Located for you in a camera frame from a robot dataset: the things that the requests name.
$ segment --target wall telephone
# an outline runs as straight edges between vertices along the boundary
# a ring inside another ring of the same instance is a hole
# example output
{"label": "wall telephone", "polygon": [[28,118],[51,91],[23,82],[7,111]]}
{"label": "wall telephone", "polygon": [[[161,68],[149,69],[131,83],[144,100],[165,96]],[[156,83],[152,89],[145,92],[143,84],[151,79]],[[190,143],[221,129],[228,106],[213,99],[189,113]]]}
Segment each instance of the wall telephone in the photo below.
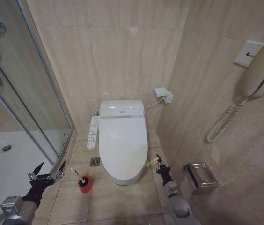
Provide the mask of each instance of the wall telephone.
{"label": "wall telephone", "polygon": [[236,114],[249,98],[258,98],[264,95],[264,46],[256,54],[249,67],[244,73],[241,86],[241,96],[245,98],[239,104],[230,105],[220,118],[214,123],[206,139],[209,143],[217,141],[231,124]]}

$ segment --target robotic arm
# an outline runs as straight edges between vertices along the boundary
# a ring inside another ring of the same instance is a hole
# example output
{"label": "robotic arm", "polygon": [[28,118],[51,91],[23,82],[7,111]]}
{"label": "robotic arm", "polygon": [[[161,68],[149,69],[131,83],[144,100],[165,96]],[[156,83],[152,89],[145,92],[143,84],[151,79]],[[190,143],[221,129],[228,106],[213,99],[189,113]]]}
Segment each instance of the robotic arm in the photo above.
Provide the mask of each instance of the robotic arm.
{"label": "robotic arm", "polygon": [[20,196],[10,196],[1,203],[0,206],[6,216],[3,225],[30,225],[35,211],[40,205],[44,190],[64,176],[65,161],[57,172],[37,175],[43,164],[28,174],[32,187],[26,196],[23,198]]}
{"label": "robotic arm", "polygon": [[188,202],[178,195],[177,184],[172,179],[170,166],[159,157],[156,172],[162,176],[163,186],[169,198],[169,212],[176,225],[201,225],[194,217]]}

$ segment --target metal toilet paper holder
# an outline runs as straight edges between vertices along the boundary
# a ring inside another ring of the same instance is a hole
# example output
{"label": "metal toilet paper holder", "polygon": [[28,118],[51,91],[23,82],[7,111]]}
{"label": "metal toilet paper holder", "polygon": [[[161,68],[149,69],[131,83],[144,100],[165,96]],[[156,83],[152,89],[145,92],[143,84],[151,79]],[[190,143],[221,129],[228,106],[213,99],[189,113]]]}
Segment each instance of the metal toilet paper holder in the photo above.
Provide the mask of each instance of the metal toilet paper holder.
{"label": "metal toilet paper holder", "polygon": [[220,186],[206,162],[188,163],[184,170],[193,188],[193,195],[207,194]]}

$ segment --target bidet control panel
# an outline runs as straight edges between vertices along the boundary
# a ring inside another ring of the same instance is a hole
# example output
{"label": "bidet control panel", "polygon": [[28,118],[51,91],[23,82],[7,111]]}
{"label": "bidet control panel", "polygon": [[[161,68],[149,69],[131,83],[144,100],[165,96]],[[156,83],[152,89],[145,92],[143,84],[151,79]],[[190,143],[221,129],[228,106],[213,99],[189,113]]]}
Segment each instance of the bidet control panel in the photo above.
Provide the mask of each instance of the bidet control panel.
{"label": "bidet control panel", "polygon": [[99,116],[93,116],[91,118],[88,140],[87,140],[87,147],[89,149],[93,149],[95,147],[96,135],[98,133],[99,122],[100,122]]}

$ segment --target toilet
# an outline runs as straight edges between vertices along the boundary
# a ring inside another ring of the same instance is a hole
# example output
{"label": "toilet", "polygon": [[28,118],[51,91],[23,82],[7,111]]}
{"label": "toilet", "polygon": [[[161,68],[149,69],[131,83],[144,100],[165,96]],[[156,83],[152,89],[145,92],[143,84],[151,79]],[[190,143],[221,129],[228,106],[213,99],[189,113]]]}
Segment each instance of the toilet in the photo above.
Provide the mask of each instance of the toilet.
{"label": "toilet", "polygon": [[99,116],[102,165],[115,183],[135,183],[147,160],[147,129],[142,101],[102,101]]}

